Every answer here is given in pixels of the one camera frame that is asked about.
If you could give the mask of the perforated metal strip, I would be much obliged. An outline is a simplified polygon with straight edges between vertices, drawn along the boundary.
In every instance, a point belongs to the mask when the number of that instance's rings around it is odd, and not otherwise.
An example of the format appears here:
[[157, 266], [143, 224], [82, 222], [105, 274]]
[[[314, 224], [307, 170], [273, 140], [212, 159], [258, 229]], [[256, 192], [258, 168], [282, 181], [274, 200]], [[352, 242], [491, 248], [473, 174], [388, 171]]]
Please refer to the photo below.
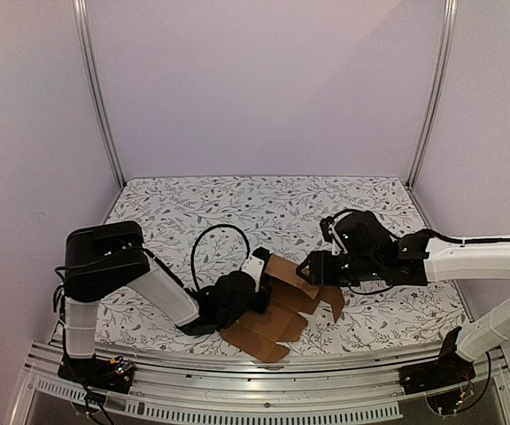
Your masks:
[[268, 403], [261, 406], [225, 403], [205, 406], [137, 398], [130, 391], [128, 394], [108, 390], [94, 392], [109, 413], [174, 424], [362, 424], [393, 420], [403, 415], [398, 404], [403, 398], [357, 405], [304, 403], [301, 406], [284, 407]]

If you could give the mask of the right aluminium corner post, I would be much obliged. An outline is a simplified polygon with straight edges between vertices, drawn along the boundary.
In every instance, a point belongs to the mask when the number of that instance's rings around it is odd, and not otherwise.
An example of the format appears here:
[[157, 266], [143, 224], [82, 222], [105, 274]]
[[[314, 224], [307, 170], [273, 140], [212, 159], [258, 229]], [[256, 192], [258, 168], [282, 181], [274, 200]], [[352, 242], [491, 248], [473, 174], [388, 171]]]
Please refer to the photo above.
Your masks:
[[458, 1], [446, 0], [444, 2], [443, 22], [437, 49], [435, 70], [430, 86], [429, 101], [421, 123], [421, 130], [413, 154], [413, 161], [406, 178], [406, 186], [411, 192], [415, 190], [418, 181], [420, 180], [421, 170], [428, 152], [431, 134], [437, 119], [437, 111], [440, 105], [445, 76], [451, 56], [457, 13]]

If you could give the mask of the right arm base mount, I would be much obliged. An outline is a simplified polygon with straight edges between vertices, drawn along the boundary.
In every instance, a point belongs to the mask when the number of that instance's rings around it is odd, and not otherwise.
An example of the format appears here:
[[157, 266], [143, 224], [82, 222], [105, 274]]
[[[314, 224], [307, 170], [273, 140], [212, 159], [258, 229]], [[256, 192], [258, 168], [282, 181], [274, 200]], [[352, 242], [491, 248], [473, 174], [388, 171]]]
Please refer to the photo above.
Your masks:
[[464, 360], [456, 353], [456, 340], [460, 331], [461, 327], [457, 327], [446, 335], [435, 360], [404, 366], [398, 370], [399, 384], [406, 395], [435, 390], [475, 378], [473, 360]]

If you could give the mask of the floral patterned table mat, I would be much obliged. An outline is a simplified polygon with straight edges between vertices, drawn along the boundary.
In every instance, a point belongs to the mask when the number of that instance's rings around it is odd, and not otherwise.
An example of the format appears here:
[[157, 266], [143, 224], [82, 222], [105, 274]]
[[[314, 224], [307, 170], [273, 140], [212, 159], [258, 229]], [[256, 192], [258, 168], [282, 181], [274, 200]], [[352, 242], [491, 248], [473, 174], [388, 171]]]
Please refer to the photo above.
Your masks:
[[[137, 222], [146, 246], [187, 286], [236, 269], [263, 247], [294, 262], [325, 247], [319, 222], [345, 208], [372, 211], [393, 234], [424, 226], [402, 183], [387, 177], [182, 177], [134, 179], [106, 223]], [[320, 304], [291, 356], [371, 352], [439, 343], [467, 318], [450, 282], [386, 290], [367, 282], [344, 292], [340, 318]]]

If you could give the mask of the aluminium corner post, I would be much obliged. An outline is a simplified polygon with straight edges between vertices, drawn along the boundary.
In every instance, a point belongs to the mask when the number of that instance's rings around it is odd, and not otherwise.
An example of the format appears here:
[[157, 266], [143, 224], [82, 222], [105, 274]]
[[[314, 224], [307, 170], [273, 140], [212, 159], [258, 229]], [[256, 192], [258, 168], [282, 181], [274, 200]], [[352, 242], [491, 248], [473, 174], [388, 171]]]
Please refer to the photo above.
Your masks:
[[111, 122], [98, 75], [97, 61], [92, 42], [88, 14], [88, 2], [73, 0], [73, 15], [81, 48], [81, 58], [87, 75], [89, 93], [95, 111], [99, 133], [104, 145], [105, 154], [116, 184], [120, 189], [127, 185], [120, 155], [115, 144]]
[[458, 1], [446, 0], [444, 2], [443, 22], [437, 49], [435, 70], [430, 86], [429, 101], [421, 123], [421, 130], [413, 154], [413, 161], [406, 178], [406, 186], [411, 192], [415, 190], [418, 181], [420, 180], [421, 170], [428, 152], [431, 134], [437, 119], [437, 111], [440, 105], [445, 76], [451, 56], [457, 13]]

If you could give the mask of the aluminium front rail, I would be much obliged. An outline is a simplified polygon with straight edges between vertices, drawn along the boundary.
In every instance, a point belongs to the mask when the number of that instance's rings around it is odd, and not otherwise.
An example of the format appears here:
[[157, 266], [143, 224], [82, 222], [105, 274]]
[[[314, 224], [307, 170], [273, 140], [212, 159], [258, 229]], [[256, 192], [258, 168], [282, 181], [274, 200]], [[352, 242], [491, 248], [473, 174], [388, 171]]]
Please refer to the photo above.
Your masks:
[[200, 405], [301, 406], [367, 404], [403, 398], [402, 366], [433, 360], [439, 346], [409, 345], [371, 352], [293, 356], [260, 363], [245, 356], [147, 352], [99, 345], [97, 356], [136, 363], [131, 395]]

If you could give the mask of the left aluminium corner post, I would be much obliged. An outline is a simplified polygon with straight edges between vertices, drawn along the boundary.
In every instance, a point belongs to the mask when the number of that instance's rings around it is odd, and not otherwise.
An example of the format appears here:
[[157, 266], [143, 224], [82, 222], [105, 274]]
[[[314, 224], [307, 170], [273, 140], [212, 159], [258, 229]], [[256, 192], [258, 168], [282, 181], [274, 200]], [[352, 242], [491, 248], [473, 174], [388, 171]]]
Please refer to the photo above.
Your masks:
[[98, 75], [97, 61], [92, 42], [88, 14], [88, 2], [73, 0], [73, 15], [81, 48], [81, 58], [87, 75], [89, 93], [95, 111], [99, 133], [104, 145], [105, 154], [116, 184], [120, 189], [127, 185], [120, 155], [115, 144], [111, 122]]

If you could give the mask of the brown cardboard box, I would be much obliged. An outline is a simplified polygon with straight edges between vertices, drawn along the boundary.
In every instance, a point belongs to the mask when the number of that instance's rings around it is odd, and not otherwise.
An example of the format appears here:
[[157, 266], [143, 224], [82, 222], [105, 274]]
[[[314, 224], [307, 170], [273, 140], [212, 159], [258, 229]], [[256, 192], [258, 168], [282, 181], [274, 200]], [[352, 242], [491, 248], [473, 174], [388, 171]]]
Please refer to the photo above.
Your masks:
[[308, 326], [307, 316], [316, 312], [319, 303], [331, 308], [331, 320], [336, 322], [344, 307], [344, 296], [337, 287], [316, 287], [296, 275], [297, 264], [271, 255], [265, 268], [270, 279], [271, 297], [264, 313], [249, 311], [236, 323], [220, 332], [221, 338], [253, 358], [264, 363], [276, 363], [285, 358]]

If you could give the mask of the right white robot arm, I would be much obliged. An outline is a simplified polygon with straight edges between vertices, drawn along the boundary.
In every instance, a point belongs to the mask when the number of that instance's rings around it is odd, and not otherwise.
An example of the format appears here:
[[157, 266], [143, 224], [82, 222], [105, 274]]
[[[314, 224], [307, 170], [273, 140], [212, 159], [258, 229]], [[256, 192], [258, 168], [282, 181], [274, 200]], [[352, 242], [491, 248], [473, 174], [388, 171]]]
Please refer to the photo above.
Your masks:
[[[296, 273], [312, 286], [352, 287], [383, 281], [391, 287], [460, 280], [510, 281], [510, 235], [445, 236], [433, 229], [396, 236], [370, 211], [343, 210], [320, 222], [328, 251], [312, 251]], [[480, 319], [451, 332], [429, 378], [447, 386], [464, 363], [510, 340], [510, 297]]]

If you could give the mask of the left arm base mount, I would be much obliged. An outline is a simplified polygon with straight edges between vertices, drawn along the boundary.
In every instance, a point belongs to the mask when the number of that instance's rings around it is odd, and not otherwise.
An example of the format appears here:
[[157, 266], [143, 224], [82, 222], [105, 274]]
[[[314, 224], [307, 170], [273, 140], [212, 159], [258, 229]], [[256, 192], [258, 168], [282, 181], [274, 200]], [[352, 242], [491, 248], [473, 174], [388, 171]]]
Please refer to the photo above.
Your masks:
[[91, 390], [128, 394], [135, 375], [135, 363], [117, 356], [111, 359], [73, 359], [63, 355], [58, 377]]

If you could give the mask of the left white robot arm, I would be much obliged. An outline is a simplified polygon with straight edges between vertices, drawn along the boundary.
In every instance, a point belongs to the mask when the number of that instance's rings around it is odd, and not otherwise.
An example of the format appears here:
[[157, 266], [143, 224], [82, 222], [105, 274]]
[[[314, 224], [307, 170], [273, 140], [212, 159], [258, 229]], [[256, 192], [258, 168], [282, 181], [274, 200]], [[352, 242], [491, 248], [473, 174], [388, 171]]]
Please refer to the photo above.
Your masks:
[[248, 249], [242, 265], [212, 285], [188, 288], [145, 247], [141, 226], [132, 221], [81, 228], [66, 239], [65, 263], [53, 303], [63, 321], [63, 347], [70, 371], [85, 384], [103, 377], [95, 359], [97, 309], [103, 298], [129, 287], [164, 313], [187, 336], [230, 328], [245, 313], [264, 313], [272, 289], [265, 268], [269, 251]]

